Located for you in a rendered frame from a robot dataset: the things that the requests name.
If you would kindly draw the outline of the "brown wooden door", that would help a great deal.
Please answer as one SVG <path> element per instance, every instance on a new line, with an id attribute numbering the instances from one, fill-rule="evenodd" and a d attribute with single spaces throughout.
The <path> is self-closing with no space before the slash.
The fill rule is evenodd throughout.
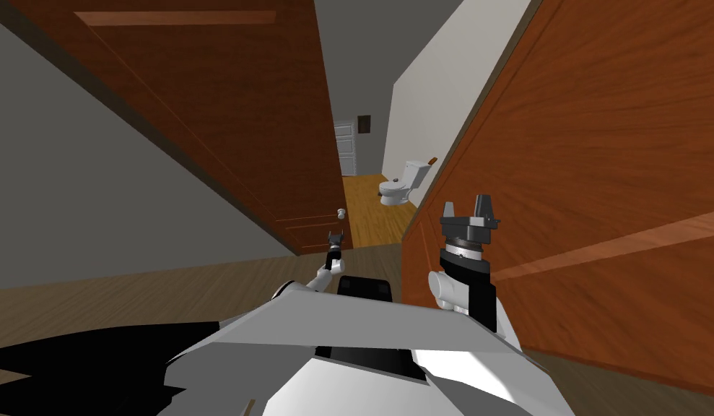
<path id="1" fill-rule="evenodd" d="M 0 0 L 297 255 L 349 233 L 314 0 Z"/>
<path id="2" fill-rule="evenodd" d="M 531 0 L 402 240 L 435 307 L 446 201 L 521 347 L 714 396 L 714 0 Z"/>

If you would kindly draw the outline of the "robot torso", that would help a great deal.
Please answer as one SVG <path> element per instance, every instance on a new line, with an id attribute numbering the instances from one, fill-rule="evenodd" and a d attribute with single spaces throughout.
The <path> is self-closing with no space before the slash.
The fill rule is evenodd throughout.
<path id="1" fill-rule="evenodd" d="M 510 322 L 291 282 L 177 354 L 159 416 L 575 416 Z"/>

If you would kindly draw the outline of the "white panelled door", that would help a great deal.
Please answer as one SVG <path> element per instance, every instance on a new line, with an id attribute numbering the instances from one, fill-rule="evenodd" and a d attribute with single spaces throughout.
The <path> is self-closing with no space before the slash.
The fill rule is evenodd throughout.
<path id="1" fill-rule="evenodd" d="M 354 121 L 339 121 L 334 123 L 336 146 L 339 156 L 341 175 L 355 176 L 357 174 Z"/>

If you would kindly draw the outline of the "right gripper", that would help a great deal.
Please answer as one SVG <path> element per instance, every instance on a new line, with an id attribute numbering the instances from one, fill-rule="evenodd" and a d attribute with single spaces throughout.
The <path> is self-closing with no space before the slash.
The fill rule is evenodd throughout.
<path id="1" fill-rule="evenodd" d="M 491 231 L 497 230 L 500 220 L 494 216 L 491 197 L 476 196 L 473 217 L 455 217 L 454 204 L 444 203 L 440 218 L 445 242 L 452 245 L 482 245 L 491 243 Z"/>

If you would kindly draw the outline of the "white toilet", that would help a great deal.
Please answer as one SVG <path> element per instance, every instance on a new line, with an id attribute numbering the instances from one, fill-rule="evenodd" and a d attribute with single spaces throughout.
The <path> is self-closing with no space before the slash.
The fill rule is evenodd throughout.
<path id="1" fill-rule="evenodd" d="M 432 165 L 428 162 L 406 161 L 401 178 L 385 181 L 379 185 L 380 203 L 385 206 L 406 204 L 411 191 L 420 187 L 431 167 Z"/>

